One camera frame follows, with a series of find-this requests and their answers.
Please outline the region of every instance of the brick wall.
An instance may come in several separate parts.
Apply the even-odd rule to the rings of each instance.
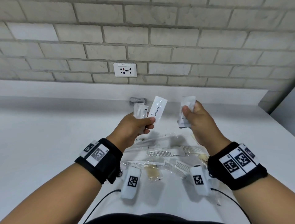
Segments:
[[[294,87],[295,0],[1,0],[0,20],[0,79],[264,88],[266,111]]]

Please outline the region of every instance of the white table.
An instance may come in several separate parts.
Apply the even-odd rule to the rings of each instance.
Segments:
[[[295,138],[258,106],[205,104],[226,137],[245,143],[274,177],[295,191]],[[168,103],[153,133],[188,133],[177,126],[179,103]],[[106,137],[132,111],[127,101],[0,97],[0,219],[25,197],[73,163],[94,139]],[[108,196],[91,218],[112,212],[162,212],[188,220],[248,223],[232,201],[216,206],[199,197],[192,185],[163,171],[164,179],[149,183],[142,174],[134,200]],[[122,181],[106,183],[98,201]]]

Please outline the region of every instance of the wrist strap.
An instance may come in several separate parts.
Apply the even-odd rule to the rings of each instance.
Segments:
[[[246,187],[268,175],[254,153],[236,142],[209,157],[208,171],[231,190]]]
[[[100,139],[89,144],[75,160],[87,169],[101,184],[108,180],[111,184],[120,171],[123,153],[109,140]]]

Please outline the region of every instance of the hand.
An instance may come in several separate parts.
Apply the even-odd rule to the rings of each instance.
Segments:
[[[210,114],[202,104],[196,101],[193,112],[184,106],[182,112],[191,124],[191,129],[198,143],[206,147],[210,155],[215,155],[231,141],[223,136]]]
[[[148,134],[150,132],[148,129],[154,128],[153,123],[155,121],[154,117],[136,119],[133,113],[127,114],[106,139],[117,146],[121,152],[124,152],[126,148],[133,145],[135,139],[140,135],[139,133],[144,127],[146,129],[144,129],[143,133]]]

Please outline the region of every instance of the electrical outlet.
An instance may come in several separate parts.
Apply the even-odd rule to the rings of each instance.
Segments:
[[[136,77],[136,64],[114,63],[114,71],[116,77]]]

